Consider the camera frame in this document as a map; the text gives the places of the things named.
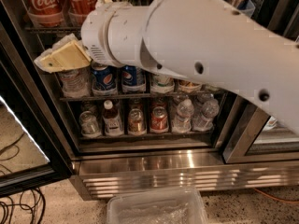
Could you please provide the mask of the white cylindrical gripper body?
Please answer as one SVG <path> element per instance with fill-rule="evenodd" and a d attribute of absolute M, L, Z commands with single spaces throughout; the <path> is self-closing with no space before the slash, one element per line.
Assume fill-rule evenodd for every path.
<path fill-rule="evenodd" d="M 81 26 L 81 40 L 96 63 L 122 67 L 113 56 L 108 44 L 108 28 L 116 11 L 130 7 L 128 2 L 97 3 Z"/>

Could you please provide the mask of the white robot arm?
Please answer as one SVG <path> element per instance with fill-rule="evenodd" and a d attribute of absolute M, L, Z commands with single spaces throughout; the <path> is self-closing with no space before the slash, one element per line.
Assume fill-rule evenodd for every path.
<path fill-rule="evenodd" d="M 81 26 L 35 60 L 53 73 L 132 65 L 231 91 L 299 133 L 299 47 L 223 0 L 98 3 Z"/>

